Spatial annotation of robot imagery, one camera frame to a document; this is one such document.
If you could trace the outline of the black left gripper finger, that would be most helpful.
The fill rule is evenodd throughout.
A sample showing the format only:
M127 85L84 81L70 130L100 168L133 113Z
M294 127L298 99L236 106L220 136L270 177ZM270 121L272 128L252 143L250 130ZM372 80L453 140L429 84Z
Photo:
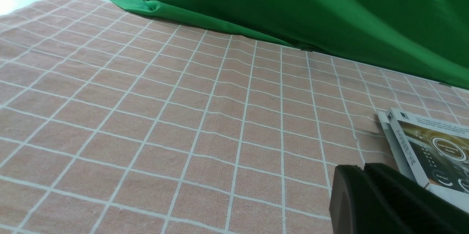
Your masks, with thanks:
M335 167L335 234L467 234L468 214L381 163Z

